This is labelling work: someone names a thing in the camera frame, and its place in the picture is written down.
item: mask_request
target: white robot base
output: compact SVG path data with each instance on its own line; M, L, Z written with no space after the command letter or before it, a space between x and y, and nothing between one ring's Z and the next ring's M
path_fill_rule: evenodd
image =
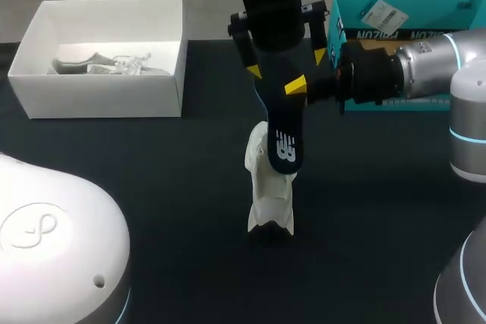
M105 191L0 154L0 324L128 324L129 257Z

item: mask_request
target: open white box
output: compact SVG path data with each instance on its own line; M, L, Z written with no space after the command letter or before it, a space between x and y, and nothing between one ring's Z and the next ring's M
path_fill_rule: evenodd
M56 57L152 57L161 75L48 74ZM8 73L29 118L179 117L187 39L182 0L43 2Z

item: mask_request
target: barcode label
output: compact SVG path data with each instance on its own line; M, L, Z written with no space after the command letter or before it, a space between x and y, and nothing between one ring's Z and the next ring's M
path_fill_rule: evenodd
M408 19L409 16L407 14L385 3L383 0L378 0L373 7L371 7L370 11L364 15L362 21L386 35L391 36Z
M380 25L379 29L381 30L383 27L385 27L392 19L393 17L396 16L396 10L393 10L388 16L385 18L383 23Z

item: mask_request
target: robotic arm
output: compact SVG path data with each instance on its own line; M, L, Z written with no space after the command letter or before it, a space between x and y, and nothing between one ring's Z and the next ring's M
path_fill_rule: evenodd
M409 43L388 56L358 42L342 46L336 76L320 81L344 102L376 102L451 94L450 164L466 180L486 183L486 30L467 30Z

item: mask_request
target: teal box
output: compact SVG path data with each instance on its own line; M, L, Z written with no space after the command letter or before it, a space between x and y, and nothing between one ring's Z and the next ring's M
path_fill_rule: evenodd
M378 0L333 0L328 29L328 55L335 68L341 45L351 39L410 41L460 30L486 27L485 0L381 0L409 16L392 35L386 35L362 21ZM448 111L450 97L391 99L383 105L346 103L349 111Z

